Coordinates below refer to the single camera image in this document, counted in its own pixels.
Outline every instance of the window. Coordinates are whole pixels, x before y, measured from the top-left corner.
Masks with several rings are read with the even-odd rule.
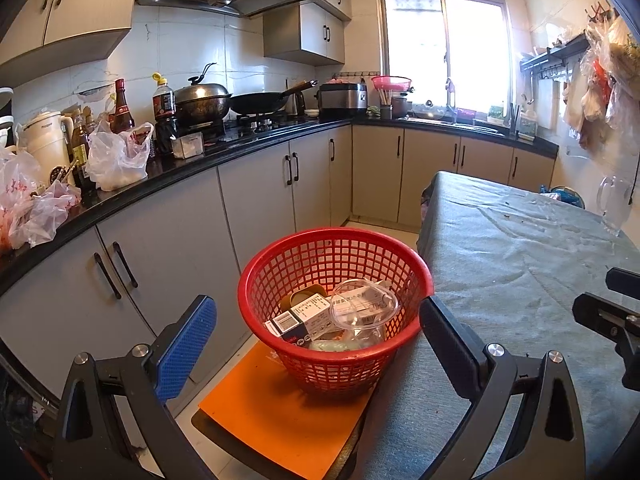
[[[388,73],[410,77],[414,108],[428,100],[487,112],[510,101],[503,0],[383,0]],[[455,86],[448,94],[446,81]]]

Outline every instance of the glass jug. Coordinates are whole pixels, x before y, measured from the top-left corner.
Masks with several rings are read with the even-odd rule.
[[[622,225],[631,214],[631,183],[617,176],[606,176],[600,183],[596,207],[602,213],[602,223],[614,236],[620,234]]]

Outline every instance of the metal screw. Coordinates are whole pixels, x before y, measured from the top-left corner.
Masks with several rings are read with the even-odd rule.
[[[87,352],[80,352],[76,357],[74,357],[74,362],[77,365],[83,365],[88,360],[89,360],[89,354]]]
[[[498,345],[498,343],[491,343],[486,349],[489,351],[489,354],[494,357],[504,355],[504,348],[502,348],[501,345]]]
[[[552,350],[549,352],[549,359],[555,363],[561,363],[564,361],[564,357],[562,357],[562,354],[558,350]]]
[[[135,345],[133,347],[133,350],[131,351],[131,354],[133,355],[133,357],[144,357],[148,353],[149,353],[149,347],[145,344]]]

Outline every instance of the gray tablecloth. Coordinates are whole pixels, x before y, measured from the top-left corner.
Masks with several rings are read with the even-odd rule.
[[[450,173],[437,174],[433,189],[418,252],[437,295],[487,343],[516,355],[565,355],[592,478],[638,416],[640,394],[622,387],[613,343],[578,325],[571,308],[592,292],[640,311],[604,281],[614,266],[640,272],[640,253],[625,235],[609,235],[598,216],[540,195]],[[478,474],[498,460],[518,400],[512,397]],[[372,400],[354,478],[420,478],[468,406],[420,335],[398,352]]]

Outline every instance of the frying pan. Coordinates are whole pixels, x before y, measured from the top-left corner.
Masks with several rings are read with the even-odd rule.
[[[280,110],[287,103],[287,98],[290,95],[313,88],[317,84],[318,81],[303,81],[282,93],[262,92],[236,95],[229,99],[229,104],[231,109],[240,115],[270,114]]]

